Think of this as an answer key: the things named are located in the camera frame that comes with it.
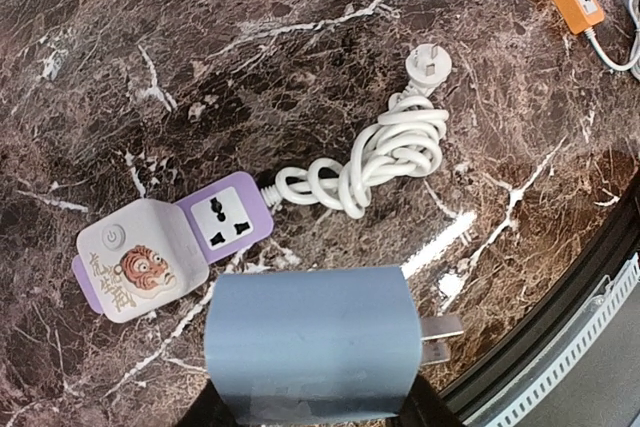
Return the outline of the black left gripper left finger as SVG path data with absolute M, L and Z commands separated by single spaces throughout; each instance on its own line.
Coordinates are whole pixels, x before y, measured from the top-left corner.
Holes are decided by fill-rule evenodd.
M 238 427 L 229 407 L 224 403 L 215 386 L 208 381 L 175 424 L 176 427 Z

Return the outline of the light blue charger plug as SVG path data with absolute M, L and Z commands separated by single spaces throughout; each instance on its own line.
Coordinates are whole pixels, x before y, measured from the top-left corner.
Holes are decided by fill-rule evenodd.
M 455 315 L 421 317 L 397 267 L 226 274 L 205 323 L 210 379 L 244 425 L 389 418 Z

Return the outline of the white cube power socket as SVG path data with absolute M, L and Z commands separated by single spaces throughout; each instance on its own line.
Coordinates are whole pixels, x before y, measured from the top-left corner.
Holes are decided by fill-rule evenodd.
M 85 227 L 76 248 L 102 313 L 125 323 L 202 285 L 209 264 L 175 204 L 138 199 Z

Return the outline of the purple power strip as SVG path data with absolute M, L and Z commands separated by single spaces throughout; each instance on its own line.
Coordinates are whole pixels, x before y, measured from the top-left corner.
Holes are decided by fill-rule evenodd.
M 274 227 L 256 182 L 246 172 L 228 175 L 171 204 L 186 214 L 209 272 L 211 264 L 267 238 Z M 72 271 L 91 309 L 104 315 L 78 253 Z

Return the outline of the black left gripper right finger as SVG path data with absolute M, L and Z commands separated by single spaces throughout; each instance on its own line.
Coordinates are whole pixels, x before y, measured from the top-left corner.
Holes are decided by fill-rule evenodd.
M 399 427 L 465 427 L 431 384 L 420 374 L 397 416 Z

